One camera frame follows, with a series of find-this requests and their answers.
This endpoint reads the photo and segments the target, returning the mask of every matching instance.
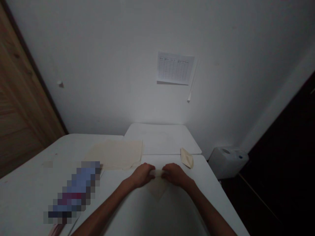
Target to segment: paper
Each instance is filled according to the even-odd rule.
[[[157,201],[161,199],[168,186],[168,181],[161,178],[163,173],[163,170],[152,170],[150,175],[154,175],[155,179],[147,184],[147,189]]]
[[[158,81],[189,85],[195,57],[158,53]]]
[[[180,159],[181,159],[181,162],[185,166],[189,167],[190,169],[194,167],[193,156],[189,152],[187,152],[184,148],[180,149]]]
[[[138,166],[142,141],[106,140],[93,146],[84,161],[99,161],[103,169],[129,169]]]

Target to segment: paper sheet on wall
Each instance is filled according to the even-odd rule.
[[[158,53],[157,80],[189,85],[195,57]]]

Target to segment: wooden door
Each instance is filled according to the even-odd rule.
[[[0,178],[65,132],[0,4]]]

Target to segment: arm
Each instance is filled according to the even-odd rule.
[[[144,186],[154,178],[153,175],[149,175],[150,171],[153,169],[155,169],[155,167],[147,163],[140,165],[129,178],[121,182],[109,198],[80,225],[72,236],[99,236],[122,200],[132,190]]]
[[[187,176],[179,165],[167,164],[163,170],[167,173],[164,173],[162,178],[181,187],[191,197],[211,235],[236,236],[236,233],[203,195],[194,180]]]

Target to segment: person's left hand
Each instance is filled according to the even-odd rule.
[[[129,180],[134,185],[134,188],[139,188],[149,183],[151,179],[154,179],[154,175],[150,175],[150,171],[154,170],[155,166],[143,163],[138,166],[137,169],[129,177]]]

